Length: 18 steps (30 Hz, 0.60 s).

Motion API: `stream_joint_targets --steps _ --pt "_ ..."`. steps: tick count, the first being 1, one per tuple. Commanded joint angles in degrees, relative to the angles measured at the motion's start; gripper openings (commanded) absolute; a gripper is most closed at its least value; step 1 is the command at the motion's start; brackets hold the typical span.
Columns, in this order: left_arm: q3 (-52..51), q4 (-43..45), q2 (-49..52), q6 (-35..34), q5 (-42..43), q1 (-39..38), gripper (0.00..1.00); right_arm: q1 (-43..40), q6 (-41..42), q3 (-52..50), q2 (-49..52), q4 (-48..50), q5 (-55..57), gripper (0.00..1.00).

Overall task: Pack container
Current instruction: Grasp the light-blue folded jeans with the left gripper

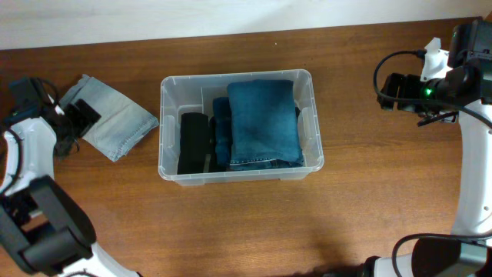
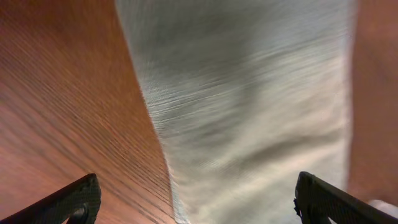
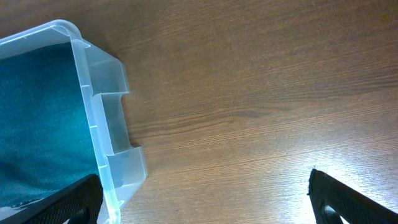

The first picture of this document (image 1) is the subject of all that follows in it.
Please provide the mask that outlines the light grey jeans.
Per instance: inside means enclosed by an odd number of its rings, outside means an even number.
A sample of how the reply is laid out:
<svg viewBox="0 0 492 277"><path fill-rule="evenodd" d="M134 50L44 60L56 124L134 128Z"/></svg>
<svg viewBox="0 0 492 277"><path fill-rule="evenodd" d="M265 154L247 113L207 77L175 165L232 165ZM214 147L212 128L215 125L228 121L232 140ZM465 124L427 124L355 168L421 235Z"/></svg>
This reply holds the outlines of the light grey jeans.
<svg viewBox="0 0 492 277"><path fill-rule="evenodd" d="M82 138L113 162L158 126L158 119L150 112L94 77L83 75L60 104L65 107L79 99L101 116Z"/></svg>

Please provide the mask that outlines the black cloth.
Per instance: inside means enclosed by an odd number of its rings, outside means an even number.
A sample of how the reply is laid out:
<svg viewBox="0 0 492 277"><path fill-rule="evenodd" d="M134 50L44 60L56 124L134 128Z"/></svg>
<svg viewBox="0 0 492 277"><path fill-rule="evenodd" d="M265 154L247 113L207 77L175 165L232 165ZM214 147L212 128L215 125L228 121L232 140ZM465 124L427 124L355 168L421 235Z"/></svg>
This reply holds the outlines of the black cloth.
<svg viewBox="0 0 492 277"><path fill-rule="evenodd" d="M181 116L178 174L209 172L211 161L211 128L208 117L198 112Z"/></svg>

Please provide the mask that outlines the blue jeans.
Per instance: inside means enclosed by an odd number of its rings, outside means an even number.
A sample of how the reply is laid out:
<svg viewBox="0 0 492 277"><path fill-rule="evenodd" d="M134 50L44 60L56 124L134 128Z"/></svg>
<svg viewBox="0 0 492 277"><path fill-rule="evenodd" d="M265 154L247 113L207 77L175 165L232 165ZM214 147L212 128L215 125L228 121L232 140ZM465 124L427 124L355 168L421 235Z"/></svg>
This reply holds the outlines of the blue jeans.
<svg viewBox="0 0 492 277"><path fill-rule="evenodd" d="M228 85L230 169L284 169L304 164L293 87L290 80L262 79Z"/></svg>

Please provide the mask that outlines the blue cloth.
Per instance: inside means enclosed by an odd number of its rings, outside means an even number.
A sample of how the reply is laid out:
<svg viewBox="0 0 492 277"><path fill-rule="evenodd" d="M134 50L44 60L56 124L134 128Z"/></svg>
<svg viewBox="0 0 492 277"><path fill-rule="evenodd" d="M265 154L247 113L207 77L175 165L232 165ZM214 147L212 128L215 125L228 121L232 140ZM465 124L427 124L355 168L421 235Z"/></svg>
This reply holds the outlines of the blue cloth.
<svg viewBox="0 0 492 277"><path fill-rule="evenodd" d="M215 154L217 163L227 168L231 161L231 108L228 97L213 100L215 122Z"/></svg>

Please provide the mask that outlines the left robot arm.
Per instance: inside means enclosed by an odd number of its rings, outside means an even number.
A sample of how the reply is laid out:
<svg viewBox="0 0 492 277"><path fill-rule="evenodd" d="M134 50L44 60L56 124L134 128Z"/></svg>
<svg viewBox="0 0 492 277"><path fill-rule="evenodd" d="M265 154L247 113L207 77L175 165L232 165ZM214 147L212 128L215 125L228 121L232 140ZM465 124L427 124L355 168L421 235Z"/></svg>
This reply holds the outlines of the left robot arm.
<svg viewBox="0 0 492 277"><path fill-rule="evenodd" d="M57 88L42 78L8 89L16 106L1 122L2 247L29 275L136 276L98 244L90 218L55 182L54 159L68 155L101 116L83 100L61 107Z"/></svg>

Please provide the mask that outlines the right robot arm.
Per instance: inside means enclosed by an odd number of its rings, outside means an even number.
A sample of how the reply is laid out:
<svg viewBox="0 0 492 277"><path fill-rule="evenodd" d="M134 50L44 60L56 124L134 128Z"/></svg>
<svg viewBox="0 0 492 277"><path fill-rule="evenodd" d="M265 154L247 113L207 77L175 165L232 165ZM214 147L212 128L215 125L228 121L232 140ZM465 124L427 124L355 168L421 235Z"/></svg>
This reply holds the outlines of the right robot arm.
<svg viewBox="0 0 492 277"><path fill-rule="evenodd" d="M489 276L491 274L491 23L457 25L449 50L434 38L422 50L420 75L390 74L375 87L383 110L421 117L418 126L456 122L462 138L460 197L449 235L417 233L388 258L370 257L358 276Z"/></svg>

